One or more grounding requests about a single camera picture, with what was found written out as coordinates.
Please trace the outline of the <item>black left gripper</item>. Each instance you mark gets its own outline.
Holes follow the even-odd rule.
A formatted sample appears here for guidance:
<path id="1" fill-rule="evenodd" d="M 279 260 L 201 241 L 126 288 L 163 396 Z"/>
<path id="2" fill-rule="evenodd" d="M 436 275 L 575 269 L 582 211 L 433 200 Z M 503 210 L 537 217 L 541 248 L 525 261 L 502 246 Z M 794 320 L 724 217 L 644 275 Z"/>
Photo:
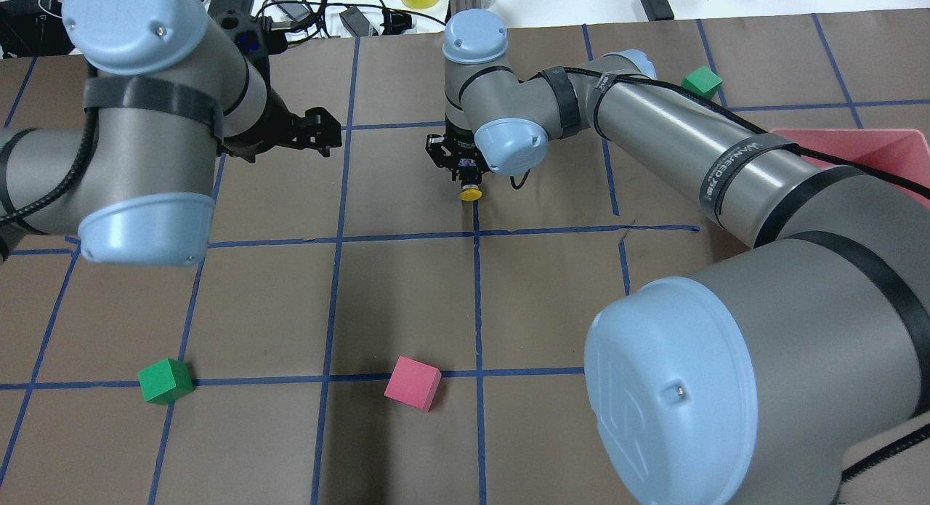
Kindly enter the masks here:
<path id="1" fill-rule="evenodd" d="M 304 116 L 291 112 L 275 91 L 269 91 L 258 120 L 241 134 L 227 135 L 220 147 L 230 155 L 253 163 L 256 155 L 274 147 L 316 150 L 324 158 L 342 147 L 341 124 L 323 107 L 306 110 Z"/>

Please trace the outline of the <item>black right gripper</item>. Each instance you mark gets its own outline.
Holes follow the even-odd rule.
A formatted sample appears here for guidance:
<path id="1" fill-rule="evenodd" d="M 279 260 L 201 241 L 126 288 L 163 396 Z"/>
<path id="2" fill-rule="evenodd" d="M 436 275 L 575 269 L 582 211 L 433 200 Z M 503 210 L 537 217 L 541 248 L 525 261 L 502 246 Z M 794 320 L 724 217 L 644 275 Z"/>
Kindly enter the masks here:
<path id="1" fill-rule="evenodd" d="M 444 134 L 427 135 L 426 151 L 436 167 L 451 171 L 453 181 L 482 181 L 484 154 L 477 147 L 472 131 L 446 124 Z"/>

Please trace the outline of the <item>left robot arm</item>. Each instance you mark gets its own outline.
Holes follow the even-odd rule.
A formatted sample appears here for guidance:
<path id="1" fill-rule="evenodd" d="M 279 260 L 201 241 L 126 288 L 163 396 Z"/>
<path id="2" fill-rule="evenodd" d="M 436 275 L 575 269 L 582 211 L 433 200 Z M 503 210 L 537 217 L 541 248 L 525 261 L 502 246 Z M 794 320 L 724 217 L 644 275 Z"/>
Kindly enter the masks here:
<path id="1" fill-rule="evenodd" d="M 199 0 L 64 0 L 86 58 L 84 127 L 2 130 L 2 259 L 76 235 L 90 262 L 186 267 L 206 255 L 214 161 L 342 145 L 325 108 L 288 110 Z"/>

